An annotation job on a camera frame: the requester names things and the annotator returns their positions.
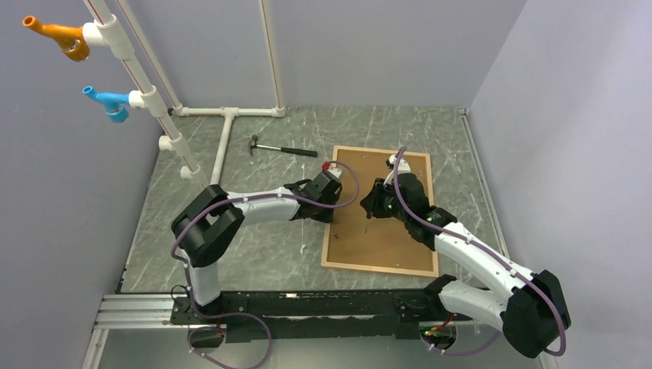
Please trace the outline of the wooden picture frame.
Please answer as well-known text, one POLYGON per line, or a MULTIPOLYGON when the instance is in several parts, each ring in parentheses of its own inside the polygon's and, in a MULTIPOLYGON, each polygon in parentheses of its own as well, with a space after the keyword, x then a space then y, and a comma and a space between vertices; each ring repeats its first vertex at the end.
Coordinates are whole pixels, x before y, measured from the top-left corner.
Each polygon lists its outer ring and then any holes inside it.
POLYGON ((358 176, 356 200, 334 210, 334 220, 325 228, 321 265, 356 271, 435 278, 438 255, 415 241, 395 218, 373 218, 364 233, 365 211, 359 205, 376 178, 389 173, 386 160, 394 150, 336 145, 333 158, 349 165, 358 176))

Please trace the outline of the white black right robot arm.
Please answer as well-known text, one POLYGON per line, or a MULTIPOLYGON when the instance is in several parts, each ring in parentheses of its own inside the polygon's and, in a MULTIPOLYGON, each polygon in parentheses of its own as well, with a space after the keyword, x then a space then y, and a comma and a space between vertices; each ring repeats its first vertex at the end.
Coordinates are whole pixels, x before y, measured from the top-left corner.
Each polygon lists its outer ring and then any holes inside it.
POLYGON ((408 234, 447 256, 483 283, 474 288, 443 274, 424 288, 424 310, 433 319, 462 314, 493 327, 525 357, 560 357, 571 325, 561 283, 547 270, 535 273, 478 240, 450 212, 430 204, 412 173, 375 180, 361 200, 368 218, 396 218, 408 234))

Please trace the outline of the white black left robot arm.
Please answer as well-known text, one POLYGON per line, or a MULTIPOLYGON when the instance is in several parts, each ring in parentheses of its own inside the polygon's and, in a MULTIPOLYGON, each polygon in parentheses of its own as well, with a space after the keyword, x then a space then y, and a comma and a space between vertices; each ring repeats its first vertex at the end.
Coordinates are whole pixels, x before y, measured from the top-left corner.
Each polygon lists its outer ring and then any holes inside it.
POLYGON ((330 223, 342 189, 342 171, 328 168, 315 178, 270 191, 227 192, 218 184, 205 188, 171 223, 171 254, 185 264, 190 282, 191 313, 203 323, 221 312, 218 260, 238 231, 273 221, 312 219, 330 223))

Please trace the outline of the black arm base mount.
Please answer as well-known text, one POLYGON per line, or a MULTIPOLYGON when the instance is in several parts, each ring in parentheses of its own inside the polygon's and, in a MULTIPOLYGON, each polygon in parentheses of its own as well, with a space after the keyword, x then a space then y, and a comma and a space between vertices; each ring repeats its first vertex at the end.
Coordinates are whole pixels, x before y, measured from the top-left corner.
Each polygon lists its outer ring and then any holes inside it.
POLYGON ((418 339, 450 314, 421 288, 325 291, 224 291, 196 312, 186 294, 173 299, 170 322, 219 326, 228 343, 253 340, 389 336, 418 339))

